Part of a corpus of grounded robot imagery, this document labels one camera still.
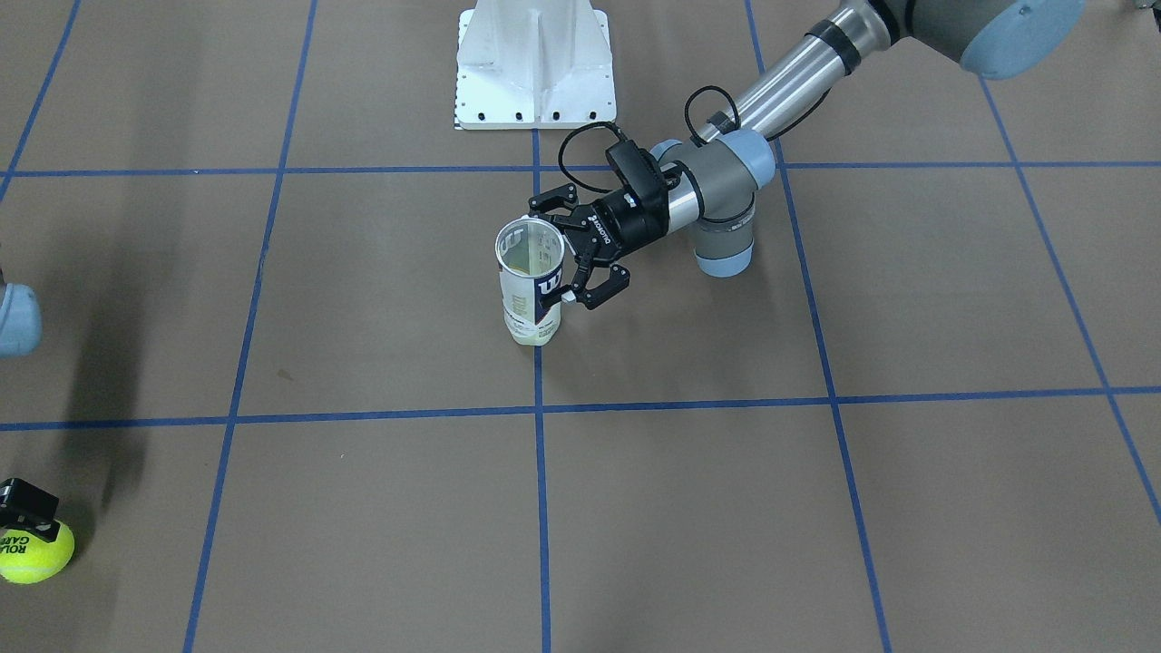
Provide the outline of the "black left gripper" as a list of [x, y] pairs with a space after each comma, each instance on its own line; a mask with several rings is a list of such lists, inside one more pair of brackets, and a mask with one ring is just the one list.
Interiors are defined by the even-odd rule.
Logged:
[[643, 200], [635, 191], [610, 191], [592, 203], [580, 202], [575, 182], [528, 199], [528, 216], [563, 234], [587, 234], [575, 247], [575, 274], [561, 289], [561, 301], [594, 310], [628, 288], [630, 273], [616, 259], [668, 236], [668, 199]]

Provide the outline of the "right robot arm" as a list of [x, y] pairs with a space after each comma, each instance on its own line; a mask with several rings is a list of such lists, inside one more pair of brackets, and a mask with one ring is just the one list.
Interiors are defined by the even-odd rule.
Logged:
[[[1, 306], [1, 356], [3, 359], [29, 356], [42, 338], [39, 302], [27, 285], [3, 281]], [[59, 500], [21, 478], [8, 478], [1, 485], [1, 528], [20, 531], [45, 544], [55, 544], [62, 523], [55, 519]]]

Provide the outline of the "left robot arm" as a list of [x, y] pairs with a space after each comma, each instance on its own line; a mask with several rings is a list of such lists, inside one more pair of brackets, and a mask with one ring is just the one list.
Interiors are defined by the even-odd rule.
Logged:
[[1082, 1], [843, 1], [749, 89], [727, 96], [724, 112], [688, 127], [688, 139], [643, 149], [604, 122], [620, 186], [579, 203], [583, 185], [570, 178], [528, 202], [576, 265], [570, 281], [558, 271], [536, 277], [531, 304], [597, 308], [628, 285], [625, 257], [685, 227], [705, 274], [737, 277], [752, 257], [757, 193], [778, 172], [773, 141], [871, 53], [913, 38], [978, 77], [1010, 79], [1053, 53], [1083, 13]]

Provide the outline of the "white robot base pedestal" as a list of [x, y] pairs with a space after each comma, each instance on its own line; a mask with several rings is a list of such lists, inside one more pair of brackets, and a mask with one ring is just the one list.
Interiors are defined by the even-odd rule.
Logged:
[[615, 120], [610, 17], [589, 1], [477, 1], [457, 26], [455, 128], [572, 130]]

